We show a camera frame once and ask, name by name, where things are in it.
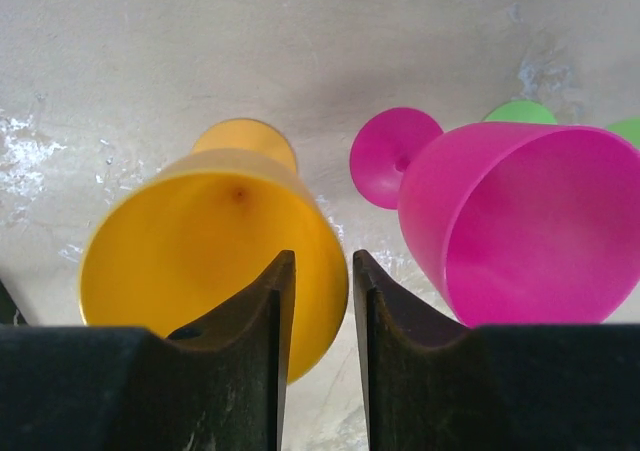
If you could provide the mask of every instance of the white paint spot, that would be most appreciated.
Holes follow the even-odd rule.
[[[554,93],[570,87],[573,79],[573,70],[567,65],[555,65],[524,59],[520,63],[518,79],[522,82],[520,95],[535,101],[540,99],[540,91]]]
[[[333,231],[338,235],[340,243],[344,245],[344,225],[336,223],[335,219],[333,219],[333,216],[328,216],[327,221],[329,221],[329,224],[333,228]]]
[[[27,215],[28,206],[16,204],[9,212],[7,219],[0,219],[0,226],[5,224],[15,224],[23,221]]]
[[[405,264],[405,258],[395,255],[390,249],[372,251],[371,256],[373,256],[386,272],[392,275],[396,273],[398,267],[404,266]]]
[[[0,115],[0,191],[33,201],[44,189],[43,163],[58,150],[31,129],[33,116],[24,121]]]
[[[191,451],[191,446],[193,446],[193,442],[196,439],[196,432],[194,431],[193,433],[191,433],[191,436],[189,436],[189,441],[187,442],[187,444],[185,445],[184,448],[182,448],[182,451]]]
[[[74,246],[73,244],[67,244],[66,247],[58,251],[58,256],[66,259],[67,261],[71,261],[72,263],[79,263],[80,258],[82,257],[82,252],[82,248]]]
[[[123,171],[130,172],[131,174],[128,178],[123,177],[121,181],[129,181],[134,185],[142,184],[145,182],[145,180],[151,177],[151,173],[145,170],[144,161],[142,161],[141,159],[137,160],[137,164],[133,169],[127,170],[126,168],[124,168]]]

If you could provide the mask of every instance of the pink cup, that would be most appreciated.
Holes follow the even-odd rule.
[[[350,167],[365,198],[397,205],[411,254],[468,326],[601,322],[640,279],[640,152],[603,129],[443,134],[395,108],[358,134]]]

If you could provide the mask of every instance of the white surface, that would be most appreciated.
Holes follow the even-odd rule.
[[[639,14],[640,0],[0,0],[2,279],[31,321],[79,323],[78,260],[113,201],[247,116],[291,140],[349,259],[369,249],[444,309],[394,213],[355,192],[355,133],[391,106],[449,129],[514,97],[563,122],[636,114]],[[638,294],[617,320],[637,320]],[[289,388],[284,449],[366,449],[351,304]]]

